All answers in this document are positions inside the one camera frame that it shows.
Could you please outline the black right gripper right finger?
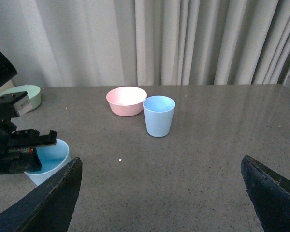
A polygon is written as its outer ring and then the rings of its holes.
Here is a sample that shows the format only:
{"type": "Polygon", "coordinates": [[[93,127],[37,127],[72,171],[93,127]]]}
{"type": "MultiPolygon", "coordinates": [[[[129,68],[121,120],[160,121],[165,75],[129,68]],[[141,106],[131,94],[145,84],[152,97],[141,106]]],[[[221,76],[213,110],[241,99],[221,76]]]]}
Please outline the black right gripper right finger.
{"type": "Polygon", "coordinates": [[[265,232],[290,232],[290,181],[251,156],[241,161],[247,194],[265,232]]]}

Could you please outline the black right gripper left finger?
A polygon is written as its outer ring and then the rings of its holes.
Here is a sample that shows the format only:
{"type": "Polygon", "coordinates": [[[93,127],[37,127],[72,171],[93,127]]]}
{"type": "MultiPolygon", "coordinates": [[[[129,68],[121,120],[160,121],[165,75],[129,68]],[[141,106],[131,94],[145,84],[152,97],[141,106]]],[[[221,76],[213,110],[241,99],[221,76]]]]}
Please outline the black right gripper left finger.
{"type": "Polygon", "coordinates": [[[0,213],[0,232],[66,232],[79,197],[82,166],[74,158],[0,213]]]}

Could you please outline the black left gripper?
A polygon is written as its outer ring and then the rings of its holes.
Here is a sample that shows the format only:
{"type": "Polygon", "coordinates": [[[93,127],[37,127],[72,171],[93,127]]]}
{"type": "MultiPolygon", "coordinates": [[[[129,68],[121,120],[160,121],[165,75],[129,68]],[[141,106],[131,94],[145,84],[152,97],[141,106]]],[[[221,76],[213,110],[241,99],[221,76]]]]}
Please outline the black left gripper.
{"type": "MultiPolygon", "coordinates": [[[[8,58],[0,51],[0,87],[17,75],[17,70],[8,58]]],[[[42,168],[41,161],[34,147],[50,146],[57,142],[57,132],[50,130],[47,135],[40,135],[38,130],[16,130],[10,122],[19,114],[13,107],[20,98],[0,98],[0,155],[9,148],[28,148],[7,152],[0,156],[0,174],[19,174],[37,172],[42,168]]]]}

